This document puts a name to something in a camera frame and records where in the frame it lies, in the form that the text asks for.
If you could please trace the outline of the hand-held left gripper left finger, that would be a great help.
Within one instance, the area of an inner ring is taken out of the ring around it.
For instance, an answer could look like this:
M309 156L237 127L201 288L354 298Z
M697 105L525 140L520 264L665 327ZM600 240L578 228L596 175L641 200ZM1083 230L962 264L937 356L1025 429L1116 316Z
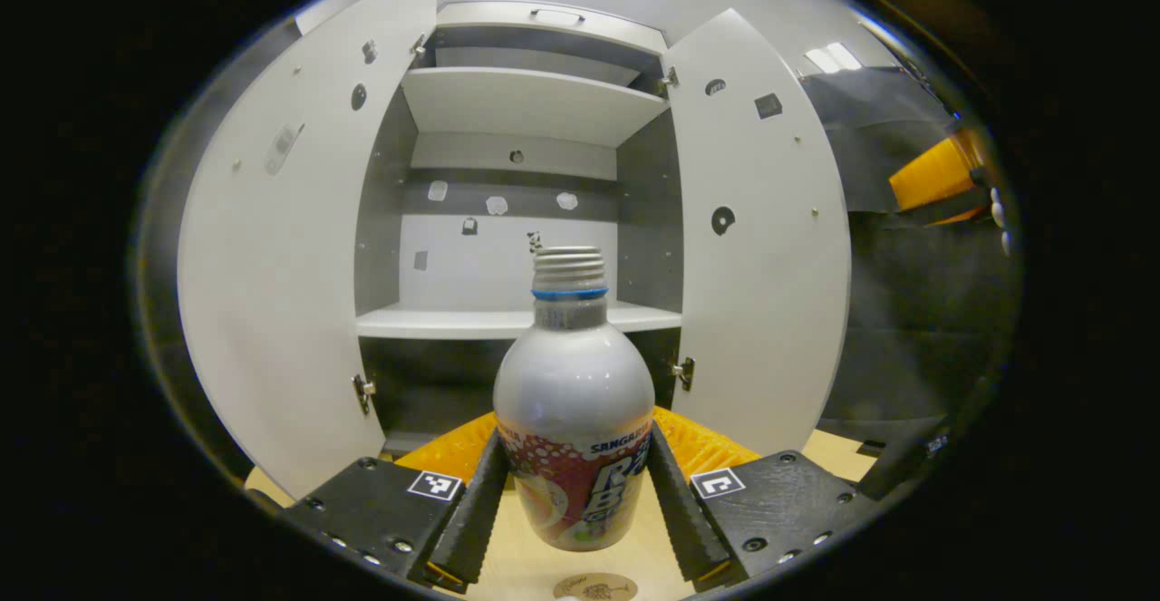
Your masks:
M393 587L464 594L483 573L507 464L488 413L399 461L353 461L281 509L280 527Z

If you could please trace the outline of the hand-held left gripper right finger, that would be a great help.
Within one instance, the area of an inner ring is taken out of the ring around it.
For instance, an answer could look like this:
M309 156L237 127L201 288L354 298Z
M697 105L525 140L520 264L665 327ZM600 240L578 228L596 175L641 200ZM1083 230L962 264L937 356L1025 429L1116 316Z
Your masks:
M648 473L677 567L699 593L784 575L879 511L804 452L759 457L662 408L653 415Z

